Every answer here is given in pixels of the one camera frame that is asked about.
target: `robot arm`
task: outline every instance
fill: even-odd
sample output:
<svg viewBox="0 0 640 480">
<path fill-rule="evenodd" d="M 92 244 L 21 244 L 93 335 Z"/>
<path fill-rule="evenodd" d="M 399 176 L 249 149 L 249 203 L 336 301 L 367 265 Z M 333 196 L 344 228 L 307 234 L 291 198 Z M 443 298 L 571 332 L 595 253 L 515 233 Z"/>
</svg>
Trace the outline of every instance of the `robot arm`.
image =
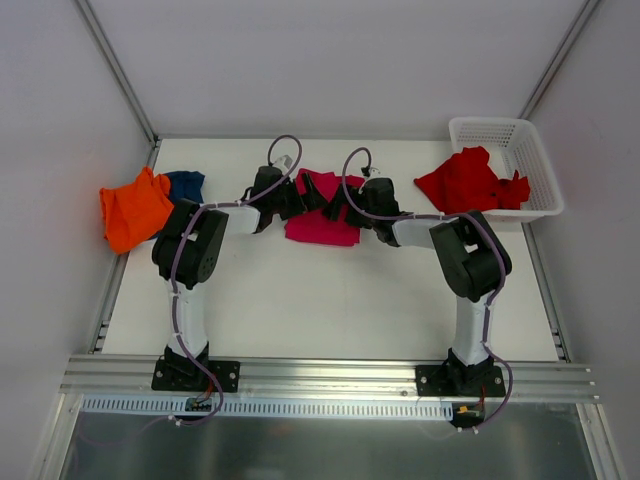
<svg viewBox="0 0 640 480">
<path fill-rule="evenodd" d="M 366 176 L 369 172 L 363 170 L 363 173 Z M 429 383 L 440 385 L 437 392 L 446 390 L 453 395 L 479 396 L 486 382 L 493 381 L 496 374 L 501 376 L 485 348 L 493 315 L 488 299 L 501 281 L 499 260 L 491 247 L 500 255 L 504 274 L 508 275 L 512 269 L 511 259 L 493 229 L 477 211 L 446 220 L 418 219 L 403 214 L 395 200 L 393 182 L 379 175 L 370 177 L 360 189 L 353 188 L 349 193 L 363 212 L 396 220 L 362 215 L 343 198 L 341 201 L 349 208 L 347 223 L 373 229 L 380 241 L 393 247 L 416 246 L 436 251 L 445 280 L 457 297 L 456 334 L 447 360 L 437 375 L 429 378 Z"/>
<path fill-rule="evenodd" d="M 252 196 L 282 178 L 282 172 L 288 168 L 287 158 L 260 167 L 254 186 L 248 189 Z M 511 272 L 511 260 L 480 212 L 466 214 L 474 221 L 465 217 L 453 220 L 413 218 L 400 211 L 393 182 L 376 173 L 375 169 L 368 171 L 370 176 L 365 184 L 360 189 L 351 188 L 350 196 L 364 212 L 397 219 L 371 219 L 349 207 L 346 221 L 352 226 L 373 229 L 378 238 L 390 246 L 418 246 L 436 251 L 447 284 L 457 296 L 457 313 L 452 348 L 433 381 L 452 386 L 455 395 L 477 396 L 494 367 L 493 358 L 485 348 L 488 334 L 485 329 L 490 328 L 491 322 L 491 309 L 486 304 L 487 298 L 501 281 L 499 262 L 487 243 L 486 235 L 500 254 L 505 274 Z M 208 364 L 209 349 L 204 328 L 204 292 L 200 284 L 213 273 L 224 235 L 260 232 L 271 223 L 276 213 L 286 219 L 324 207 L 325 216 L 337 218 L 343 206 L 349 206 L 342 189 L 327 204 L 309 178 L 303 178 L 303 182 L 304 194 L 299 194 L 295 185 L 287 180 L 255 202 L 255 208 L 244 206 L 208 210 L 196 222 L 180 255 L 175 275 L 178 301 L 175 302 L 177 308 L 173 330 L 180 332 L 188 351 L 201 364 Z M 183 232 L 198 209 L 199 205 L 193 202 L 178 202 L 153 249 L 153 262 L 158 265 L 160 275 L 167 282 L 172 304 L 175 294 L 170 282 L 171 268 Z M 477 225 L 485 236 L 477 230 Z M 169 384 L 170 389 L 202 390 L 203 385 L 206 387 L 207 378 L 185 356 L 175 335 L 169 340 L 161 363 L 161 376 L 165 378 L 163 384 Z"/>
</svg>

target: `white table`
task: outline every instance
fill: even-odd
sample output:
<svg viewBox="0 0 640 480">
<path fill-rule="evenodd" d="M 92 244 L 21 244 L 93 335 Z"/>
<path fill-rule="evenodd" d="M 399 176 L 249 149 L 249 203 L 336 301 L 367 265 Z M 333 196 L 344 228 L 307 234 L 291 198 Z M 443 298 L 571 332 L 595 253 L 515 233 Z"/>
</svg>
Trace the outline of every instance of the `white table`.
<svg viewBox="0 0 640 480">
<path fill-rule="evenodd" d="M 164 140 L 155 171 L 199 170 L 206 175 L 205 201 L 231 201 L 253 183 L 269 144 Z M 412 181 L 449 158 L 449 142 L 305 140 L 301 166 L 339 172 L 347 155 L 363 145 L 371 149 L 374 165 L 393 179 L 401 209 L 435 211 Z M 292 142 L 283 141 L 274 158 L 285 153 L 295 158 L 296 152 Z M 354 159 L 350 173 L 359 174 L 364 161 L 364 155 Z M 513 272 L 497 300 L 491 344 L 509 360 L 556 361 L 522 229 L 507 230 L 498 236 Z M 151 262 L 152 245 L 147 242 L 129 256 L 104 353 L 160 355 L 164 349 L 169 301 Z M 455 297 L 435 253 L 388 247 L 370 231 L 363 231 L 353 248 L 318 246 L 285 239 L 283 222 L 274 219 L 259 235 L 225 238 L 206 288 L 211 355 L 440 359 L 454 336 Z"/>
</svg>

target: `glass panel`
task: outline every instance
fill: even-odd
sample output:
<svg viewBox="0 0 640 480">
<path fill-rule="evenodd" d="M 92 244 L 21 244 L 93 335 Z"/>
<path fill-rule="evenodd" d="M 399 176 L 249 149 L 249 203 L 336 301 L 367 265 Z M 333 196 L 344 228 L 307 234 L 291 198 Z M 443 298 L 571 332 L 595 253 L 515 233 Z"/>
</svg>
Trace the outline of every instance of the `glass panel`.
<svg viewBox="0 0 640 480">
<path fill-rule="evenodd" d="M 201 427 L 83 414 L 66 479 L 595 479 L 572 405 L 512 404 L 478 435 L 447 423 L 219 417 Z"/>
</svg>

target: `pink cloth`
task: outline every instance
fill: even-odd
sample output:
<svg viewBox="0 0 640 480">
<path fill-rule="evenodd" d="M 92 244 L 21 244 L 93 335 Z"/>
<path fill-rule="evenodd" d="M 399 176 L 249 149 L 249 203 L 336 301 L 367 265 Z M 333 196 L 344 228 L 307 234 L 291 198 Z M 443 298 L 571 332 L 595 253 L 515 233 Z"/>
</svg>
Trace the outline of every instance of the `pink cloth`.
<svg viewBox="0 0 640 480">
<path fill-rule="evenodd" d="M 301 168 L 296 177 L 296 187 L 301 194 L 305 193 L 302 174 L 308 173 L 320 194 L 330 202 L 340 187 L 340 177 L 333 172 L 318 173 Z M 364 178 L 349 175 L 347 185 L 360 187 Z M 289 219 L 284 227 L 285 237 L 290 240 L 304 243 L 317 243 L 320 245 L 335 245 L 337 247 L 353 247 L 360 243 L 360 229 L 346 224 L 344 217 L 346 206 L 340 213 L 340 219 L 332 222 L 324 215 L 322 210 L 314 210 Z"/>
</svg>

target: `blue cloth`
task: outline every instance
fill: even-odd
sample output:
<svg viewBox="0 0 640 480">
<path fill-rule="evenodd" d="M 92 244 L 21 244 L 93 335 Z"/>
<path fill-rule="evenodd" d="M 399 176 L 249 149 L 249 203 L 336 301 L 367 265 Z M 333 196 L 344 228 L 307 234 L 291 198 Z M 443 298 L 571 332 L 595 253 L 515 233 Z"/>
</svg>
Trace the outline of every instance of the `blue cloth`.
<svg viewBox="0 0 640 480">
<path fill-rule="evenodd" d="M 200 172 L 169 172 L 165 173 L 171 180 L 171 190 L 169 200 L 175 204 L 181 198 L 186 198 L 192 202 L 204 203 L 202 199 L 202 184 L 204 175 Z"/>
</svg>

